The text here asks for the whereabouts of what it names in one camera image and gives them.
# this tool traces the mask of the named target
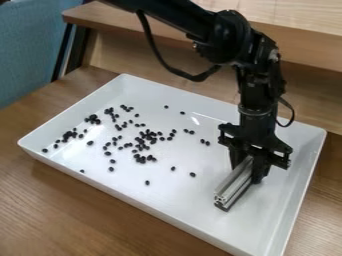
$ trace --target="wooden shelf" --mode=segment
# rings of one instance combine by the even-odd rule
[[[82,67],[0,111],[0,119],[5,120],[0,126],[1,254],[227,256],[35,161],[16,145],[19,138],[115,76]],[[209,90],[202,93],[212,96]],[[342,254],[341,144],[342,136],[328,134],[285,255]]]
[[[336,0],[196,0],[206,9],[236,9],[252,26],[274,39],[289,62],[342,71],[342,3]],[[100,2],[91,2],[63,13],[64,20],[96,30],[125,28],[142,31],[135,15]],[[149,19],[153,33],[180,41],[184,34]]]

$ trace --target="table surface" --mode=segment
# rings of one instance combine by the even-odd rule
[[[16,145],[115,76],[82,67],[0,111],[0,255],[227,255]],[[342,255],[341,143],[329,133],[285,255]]]

